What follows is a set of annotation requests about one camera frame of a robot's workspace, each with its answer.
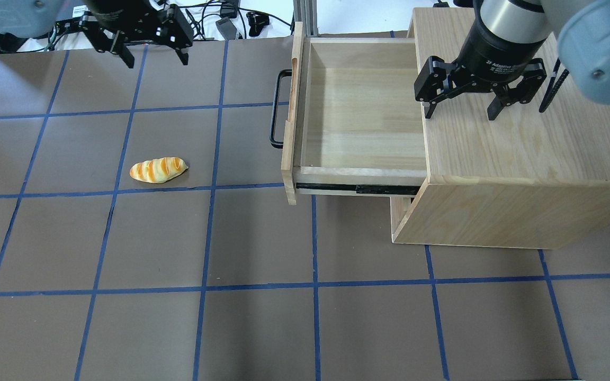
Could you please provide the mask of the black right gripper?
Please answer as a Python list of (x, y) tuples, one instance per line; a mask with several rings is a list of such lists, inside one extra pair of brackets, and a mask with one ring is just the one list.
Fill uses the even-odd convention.
[(535, 54), (549, 36), (542, 15), (477, 15), (456, 62), (429, 56), (414, 82), (415, 99), (430, 119), (438, 103), (468, 92), (493, 92), (494, 121), (507, 106), (532, 101), (547, 77)]

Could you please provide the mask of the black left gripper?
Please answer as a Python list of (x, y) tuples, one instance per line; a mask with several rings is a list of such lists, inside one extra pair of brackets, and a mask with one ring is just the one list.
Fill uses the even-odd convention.
[(176, 4), (155, 8), (151, 1), (84, 1), (92, 15), (82, 16), (82, 32), (98, 53), (118, 56), (128, 68), (135, 58), (125, 46), (129, 41), (148, 41), (176, 51), (182, 65), (189, 64), (188, 49), (194, 32)]

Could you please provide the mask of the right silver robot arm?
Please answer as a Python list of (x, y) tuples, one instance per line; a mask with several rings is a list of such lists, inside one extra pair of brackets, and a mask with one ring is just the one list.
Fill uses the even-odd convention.
[(598, 104), (610, 105), (610, 1), (455, 1), (474, 21), (453, 62), (429, 56), (414, 83), (428, 106), (464, 93), (494, 93), (488, 119), (530, 102), (543, 82), (539, 111), (551, 104), (567, 77)]

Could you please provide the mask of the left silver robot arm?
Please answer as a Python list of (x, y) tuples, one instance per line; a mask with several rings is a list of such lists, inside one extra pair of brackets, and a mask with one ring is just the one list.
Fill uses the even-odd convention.
[[(87, 10), (77, 18), (77, 28), (99, 53), (118, 56), (129, 68), (134, 57), (129, 43), (167, 46), (188, 65), (187, 49), (194, 31), (182, 9), (172, 4), (155, 8), (150, 1), (84, 1)], [(0, 1), (0, 34), (37, 37), (51, 31), (63, 1)]]

